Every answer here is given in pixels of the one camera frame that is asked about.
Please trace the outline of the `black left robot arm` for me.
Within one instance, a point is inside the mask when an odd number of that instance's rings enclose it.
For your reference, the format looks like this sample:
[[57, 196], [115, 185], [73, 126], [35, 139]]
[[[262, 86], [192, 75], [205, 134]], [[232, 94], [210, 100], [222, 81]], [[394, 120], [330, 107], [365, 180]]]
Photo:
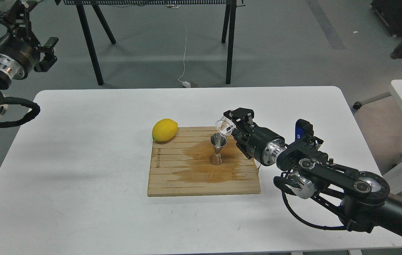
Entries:
[[5, 96], [13, 80], [23, 80], [32, 71], [47, 72], [56, 63], [57, 37], [41, 44], [32, 31], [30, 12], [36, 0], [6, 0], [0, 4], [0, 24], [7, 31], [0, 38], [0, 129], [21, 126], [40, 113], [37, 103]]

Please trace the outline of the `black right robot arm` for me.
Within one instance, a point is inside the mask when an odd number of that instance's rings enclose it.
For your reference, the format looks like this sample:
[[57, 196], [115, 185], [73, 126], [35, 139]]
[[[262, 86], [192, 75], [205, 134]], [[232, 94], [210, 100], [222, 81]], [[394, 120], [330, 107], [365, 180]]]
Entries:
[[[402, 197], [390, 192], [382, 176], [334, 163], [319, 150], [323, 140], [314, 135], [310, 122], [299, 119], [295, 140], [285, 139], [254, 121], [251, 109], [224, 112], [216, 122], [225, 137], [232, 135], [248, 159], [263, 166], [276, 165], [281, 175], [273, 183], [281, 190], [288, 211], [303, 224], [321, 230], [370, 233], [380, 226], [402, 236]], [[320, 226], [305, 221], [290, 207], [287, 195], [312, 199], [338, 216], [341, 226]]]

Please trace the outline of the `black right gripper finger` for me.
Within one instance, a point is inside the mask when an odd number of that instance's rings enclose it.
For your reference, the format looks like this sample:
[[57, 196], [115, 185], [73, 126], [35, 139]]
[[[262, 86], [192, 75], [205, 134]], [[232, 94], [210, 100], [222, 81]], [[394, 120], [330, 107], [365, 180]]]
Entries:
[[251, 137], [235, 137], [236, 146], [248, 159], [254, 158], [254, 144]]
[[234, 131], [240, 133], [242, 137], [250, 137], [255, 127], [253, 121], [254, 111], [247, 108], [237, 108], [235, 110], [227, 110], [223, 113], [223, 125], [226, 129], [223, 131], [224, 136], [232, 135]]

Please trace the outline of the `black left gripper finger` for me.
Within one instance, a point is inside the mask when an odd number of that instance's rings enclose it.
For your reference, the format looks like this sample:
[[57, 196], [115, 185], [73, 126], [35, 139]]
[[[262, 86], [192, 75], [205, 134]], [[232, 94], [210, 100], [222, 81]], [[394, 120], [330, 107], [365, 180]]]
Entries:
[[20, 39], [31, 39], [30, 12], [38, 5], [36, 0], [5, 0], [0, 3], [0, 24], [7, 32]]
[[34, 46], [34, 50], [38, 53], [44, 53], [44, 58], [39, 60], [38, 63], [34, 66], [34, 71], [36, 72], [47, 72], [52, 68], [54, 63], [57, 61], [57, 57], [54, 55], [54, 47], [58, 43], [58, 37], [50, 37], [47, 42], [41, 46]]

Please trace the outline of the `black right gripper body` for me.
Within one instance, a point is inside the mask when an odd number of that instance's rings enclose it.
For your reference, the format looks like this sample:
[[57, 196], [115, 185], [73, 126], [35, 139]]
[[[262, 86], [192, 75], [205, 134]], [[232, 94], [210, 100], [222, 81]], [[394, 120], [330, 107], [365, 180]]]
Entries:
[[[235, 137], [242, 137], [235, 131]], [[254, 159], [264, 166], [276, 163], [278, 154], [285, 150], [285, 139], [268, 128], [255, 125], [251, 139], [254, 144]]]

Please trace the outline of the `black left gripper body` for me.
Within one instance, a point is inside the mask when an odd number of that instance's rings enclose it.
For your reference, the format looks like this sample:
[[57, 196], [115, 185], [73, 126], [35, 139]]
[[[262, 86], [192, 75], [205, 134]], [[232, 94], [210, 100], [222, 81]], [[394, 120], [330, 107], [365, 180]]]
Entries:
[[40, 60], [40, 53], [35, 49], [39, 45], [34, 34], [22, 38], [6, 33], [0, 38], [0, 71], [5, 71], [10, 79], [26, 79]]

